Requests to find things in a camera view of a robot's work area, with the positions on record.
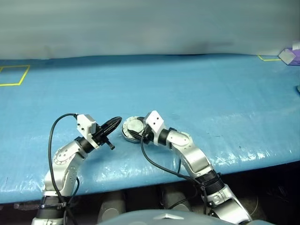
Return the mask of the purple tissue box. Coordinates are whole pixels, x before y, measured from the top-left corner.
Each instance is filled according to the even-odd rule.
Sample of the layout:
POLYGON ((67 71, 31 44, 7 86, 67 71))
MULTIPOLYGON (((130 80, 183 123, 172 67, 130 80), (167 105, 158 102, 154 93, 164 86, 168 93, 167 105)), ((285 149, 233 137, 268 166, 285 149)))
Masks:
POLYGON ((286 48, 278 57, 289 66, 300 66, 300 49, 286 48))

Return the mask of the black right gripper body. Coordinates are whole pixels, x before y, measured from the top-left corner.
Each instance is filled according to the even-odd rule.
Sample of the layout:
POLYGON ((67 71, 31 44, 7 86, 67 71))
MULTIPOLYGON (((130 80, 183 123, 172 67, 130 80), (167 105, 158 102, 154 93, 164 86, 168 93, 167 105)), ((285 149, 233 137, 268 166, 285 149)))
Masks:
POLYGON ((153 142, 153 132, 150 126, 146 126, 141 136, 141 142, 145 144, 149 144, 153 142))

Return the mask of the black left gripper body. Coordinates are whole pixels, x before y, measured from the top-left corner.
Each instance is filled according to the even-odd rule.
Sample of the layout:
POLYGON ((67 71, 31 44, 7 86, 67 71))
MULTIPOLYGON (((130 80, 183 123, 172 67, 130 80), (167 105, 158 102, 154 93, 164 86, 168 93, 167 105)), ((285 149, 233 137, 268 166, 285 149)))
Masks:
POLYGON ((115 146, 109 141, 108 135, 115 130, 112 126, 96 126, 96 131, 92 135, 92 139, 97 143, 98 146, 102 146, 105 143, 110 147, 111 150, 115 148, 115 146))

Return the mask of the silver motor housing copper windings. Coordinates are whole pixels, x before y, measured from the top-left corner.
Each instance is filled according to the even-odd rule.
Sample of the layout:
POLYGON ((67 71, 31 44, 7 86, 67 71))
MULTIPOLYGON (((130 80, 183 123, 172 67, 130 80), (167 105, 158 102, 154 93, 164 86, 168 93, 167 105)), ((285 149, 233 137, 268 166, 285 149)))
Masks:
POLYGON ((141 134, 144 131, 145 125, 143 124, 144 117, 132 116, 127 118, 122 126, 122 134, 124 138, 133 143, 138 143, 141 138, 141 134), (129 131, 135 131, 137 133, 137 137, 134 137, 129 131))

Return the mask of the blue plastic table cover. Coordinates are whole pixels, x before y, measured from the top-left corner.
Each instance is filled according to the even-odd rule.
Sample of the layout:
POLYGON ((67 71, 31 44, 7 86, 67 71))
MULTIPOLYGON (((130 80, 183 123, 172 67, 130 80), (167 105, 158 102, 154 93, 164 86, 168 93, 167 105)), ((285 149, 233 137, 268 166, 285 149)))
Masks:
POLYGON ((0 204, 41 198, 52 150, 79 132, 156 110, 222 173, 300 160, 300 66, 246 55, 0 60, 0 204))

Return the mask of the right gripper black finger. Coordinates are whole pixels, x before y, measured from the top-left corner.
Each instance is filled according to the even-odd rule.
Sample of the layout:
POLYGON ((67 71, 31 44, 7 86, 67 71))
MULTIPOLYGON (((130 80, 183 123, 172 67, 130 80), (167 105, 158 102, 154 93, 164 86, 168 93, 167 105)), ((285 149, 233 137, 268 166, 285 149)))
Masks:
POLYGON ((141 138, 142 138, 142 134, 143 132, 137 132, 137 131, 134 131, 134 130, 130 130, 129 133, 131 134, 131 136, 136 139, 137 141, 140 141, 141 138))

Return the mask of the grey robot torso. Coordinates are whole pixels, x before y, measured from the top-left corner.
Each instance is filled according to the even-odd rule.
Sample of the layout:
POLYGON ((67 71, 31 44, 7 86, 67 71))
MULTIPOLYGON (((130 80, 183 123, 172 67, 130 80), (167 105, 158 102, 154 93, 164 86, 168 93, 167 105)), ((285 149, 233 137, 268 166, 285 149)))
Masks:
POLYGON ((227 225, 215 217, 178 210, 138 210, 121 214, 97 225, 227 225))

